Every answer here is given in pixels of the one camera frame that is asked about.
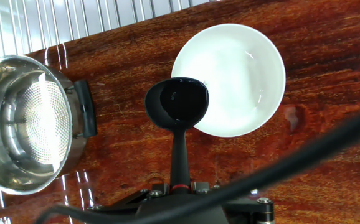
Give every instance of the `wood grain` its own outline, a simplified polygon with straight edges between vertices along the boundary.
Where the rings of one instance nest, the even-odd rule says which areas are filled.
[[[66,190],[57,179],[38,194],[3,195],[0,218],[31,223],[65,197],[71,205],[89,206],[89,189],[93,203],[109,205],[168,182],[172,137],[149,121],[144,95],[170,77],[176,55],[193,35],[222,23],[267,35],[283,57],[287,87],[278,111],[253,133],[215,138],[190,130],[194,180],[225,184],[250,174],[360,112],[360,0],[210,2],[50,47],[30,56],[72,81],[89,81],[99,134],[65,176]],[[258,196],[275,202],[276,223],[360,223],[360,145]]]

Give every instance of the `stainless steel pot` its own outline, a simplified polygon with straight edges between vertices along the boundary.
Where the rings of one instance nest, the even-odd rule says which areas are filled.
[[[0,190],[33,194],[78,161],[97,134],[86,81],[25,56],[0,59]]]

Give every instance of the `metal railing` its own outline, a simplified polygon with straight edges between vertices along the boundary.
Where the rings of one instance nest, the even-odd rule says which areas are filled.
[[[0,0],[0,57],[27,54],[212,0]]]

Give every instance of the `pot handle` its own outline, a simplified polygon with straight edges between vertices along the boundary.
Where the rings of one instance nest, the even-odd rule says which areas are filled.
[[[92,94],[86,80],[73,83],[79,98],[80,110],[83,116],[83,137],[88,138],[97,135],[97,122],[95,118]]]

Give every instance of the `spoon handle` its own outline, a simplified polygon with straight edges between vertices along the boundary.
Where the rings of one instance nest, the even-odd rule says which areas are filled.
[[[172,194],[186,194],[190,192],[191,182],[185,130],[173,132],[170,186],[172,188]]]

